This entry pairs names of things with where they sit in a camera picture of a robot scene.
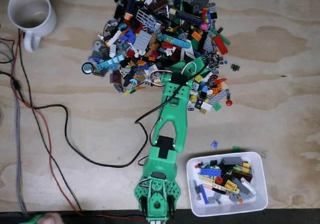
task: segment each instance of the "gray cable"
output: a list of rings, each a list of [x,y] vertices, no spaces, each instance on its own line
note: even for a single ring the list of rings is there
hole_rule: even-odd
[[[1,54],[5,55],[7,57],[8,60],[10,60],[10,57],[6,54],[6,53],[3,53],[3,52],[0,52]],[[15,178],[15,189],[16,189],[16,200],[18,202],[18,206],[20,208],[20,211],[23,213],[23,215],[25,216],[28,216],[28,212],[26,210],[26,207],[25,207],[25,204],[24,204],[24,201],[23,201],[23,197],[22,197],[22,193],[21,193],[21,145],[20,145],[20,105],[19,105],[19,100],[18,98],[14,95],[14,106],[15,106],[15,126],[14,126],[14,129],[15,129],[15,144],[16,144],[16,178]]]

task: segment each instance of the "red round lego piece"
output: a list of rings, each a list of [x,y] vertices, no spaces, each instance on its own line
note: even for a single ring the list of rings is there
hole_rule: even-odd
[[[126,53],[126,55],[129,57],[129,58],[132,58],[133,56],[135,56],[135,52],[133,50],[128,50],[128,52]]]
[[[217,184],[222,184],[222,182],[223,182],[222,177],[217,176],[217,177],[215,178],[215,182],[216,182]]]
[[[225,104],[228,105],[228,106],[231,106],[231,105],[232,105],[232,100],[227,100],[227,101],[225,102]]]

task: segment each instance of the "wood grain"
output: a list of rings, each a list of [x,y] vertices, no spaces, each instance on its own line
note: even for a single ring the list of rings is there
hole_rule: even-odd
[[[0,0],[0,36],[17,39],[7,17],[9,0]],[[200,155],[227,152],[232,146],[263,159],[269,208],[320,207],[320,0],[213,0],[217,27],[231,41],[224,66],[233,106],[206,115],[188,113],[184,152],[178,155],[178,208],[190,208],[186,162]],[[36,105],[63,103],[71,114],[68,133],[88,157],[126,163],[143,144],[134,120],[159,104],[161,90],[148,88],[123,96],[109,78],[85,76],[81,65],[92,42],[114,13],[113,0],[51,0],[57,27],[35,53],[23,52]],[[8,71],[9,66],[1,65]],[[21,67],[16,76],[24,90]],[[0,76],[0,211],[18,210],[15,192],[13,94]],[[61,166],[84,209],[136,209],[133,194],[142,169],[94,166],[66,144],[62,109],[43,110]],[[22,107],[23,195],[27,209],[69,210],[49,173],[48,155],[29,109]],[[156,115],[144,120],[152,126]],[[213,140],[219,142],[212,151]],[[148,148],[141,156],[148,153]]]

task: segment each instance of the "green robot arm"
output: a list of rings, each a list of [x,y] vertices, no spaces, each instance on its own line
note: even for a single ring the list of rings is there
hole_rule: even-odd
[[[167,68],[173,73],[162,75],[161,81],[165,83],[165,86],[161,103],[170,98],[175,89],[179,87],[177,78],[180,80],[186,79],[192,76],[196,70],[199,71],[205,66],[203,57],[196,58],[193,62],[195,65],[188,65],[183,73],[181,72],[186,65],[184,61]],[[176,202],[180,196],[180,188],[175,181],[177,174],[176,157],[178,152],[183,151],[187,135],[186,107],[192,82],[192,79],[185,82],[176,96],[160,108],[158,121],[154,127],[152,147],[143,165],[143,175],[134,191],[134,195],[139,202],[139,208],[150,223],[164,223],[169,219],[169,216],[173,218]],[[174,125],[175,139],[159,135],[159,131],[168,121],[171,121]]]

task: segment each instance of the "red wire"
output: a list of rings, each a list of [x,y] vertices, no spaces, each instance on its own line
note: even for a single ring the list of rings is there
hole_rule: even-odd
[[[79,215],[81,216],[84,216],[84,214],[82,214],[81,212],[77,211],[76,207],[72,204],[72,202],[70,201],[70,199],[67,197],[67,195],[64,193],[64,191],[62,190],[57,178],[56,178],[56,175],[54,173],[54,169],[52,167],[52,162],[51,162],[51,157],[52,157],[52,145],[51,145],[51,138],[50,138],[50,132],[49,132],[49,127],[48,127],[48,124],[47,124],[47,121],[45,119],[45,117],[42,115],[42,113],[35,109],[34,107],[32,107],[31,105],[29,105],[27,102],[23,101],[18,95],[17,95],[17,92],[15,91],[14,89],[14,86],[13,86],[13,72],[14,72],[14,69],[15,69],[15,65],[16,65],[16,57],[17,57],[17,53],[18,53],[18,47],[19,47],[19,43],[17,43],[16,45],[16,48],[15,48],[15,54],[14,54],[14,61],[13,61],[13,64],[12,64],[12,69],[11,69],[11,77],[10,77],[10,85],[11,85],[11,89],[14,93],[14,95],[25,105],[27,106],[28,108],[34,110],[43,120],[44,124],[45,124],[45,128],[46,128],[46,131],[47,131],[47,134],[48,134],[48,140],[49,140],[49,166],[50,166],[50,172],[60,190],[60,192],[62,193],[62,195],[65,197],[65,199],[67,200],[67,202],[69,203],[69,205],[71,206],[71,208]],[[108,217],[108,218],[119,218],[119,219],[128,219],[128,220],[145,220],[143,218],[130,218],[130,217],[123,217],[123,216],[109,216],[109,215],[101,215],[101,214],[96,214],[96,215],[91,215],[91,216],[104,216],[104,217]]]

